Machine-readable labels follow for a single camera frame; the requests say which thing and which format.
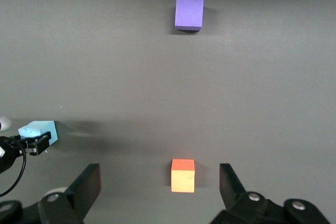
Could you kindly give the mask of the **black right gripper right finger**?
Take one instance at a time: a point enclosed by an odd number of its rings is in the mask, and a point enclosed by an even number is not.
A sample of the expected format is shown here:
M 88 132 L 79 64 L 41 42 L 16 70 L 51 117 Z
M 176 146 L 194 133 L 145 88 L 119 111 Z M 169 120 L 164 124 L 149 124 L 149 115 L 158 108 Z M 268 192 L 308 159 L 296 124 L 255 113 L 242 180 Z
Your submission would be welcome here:
M 311 202 L 290 198 L 283 206 L 262 194 L 246 191 L 230 164 L 220 164 L 219 191 L 222 210 L 211 223 L 329 223 Z

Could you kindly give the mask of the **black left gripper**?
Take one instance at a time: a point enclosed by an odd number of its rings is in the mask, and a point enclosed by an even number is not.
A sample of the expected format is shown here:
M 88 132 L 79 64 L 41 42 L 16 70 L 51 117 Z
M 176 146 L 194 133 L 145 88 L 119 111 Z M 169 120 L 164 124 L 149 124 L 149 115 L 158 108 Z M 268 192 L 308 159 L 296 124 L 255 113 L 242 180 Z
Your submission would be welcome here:
M 20 170 L 20 173 L 22 174 L 27 163 L 26 147 L 29 155 L 38 156 L 50 146 L 50 139 L 50 132 L 35 137 L 29 137 L 26 141 L 27 144 L 22 140 L 20 135 L 10 137 L 1 136 L 1 173 L 9 170 L 16 159 L 22 156 L 23 164 Z

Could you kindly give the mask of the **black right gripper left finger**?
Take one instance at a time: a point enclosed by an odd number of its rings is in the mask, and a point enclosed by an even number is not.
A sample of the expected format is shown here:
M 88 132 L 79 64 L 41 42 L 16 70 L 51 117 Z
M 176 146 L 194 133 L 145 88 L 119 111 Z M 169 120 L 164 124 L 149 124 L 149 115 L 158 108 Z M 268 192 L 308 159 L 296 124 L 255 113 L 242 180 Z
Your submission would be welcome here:
M 46 194 L 24 208 L 18 200 L 1 202 L 1 223 L 84 223 L 101 192 L 99 164 L 89 164 L 63 192 Z

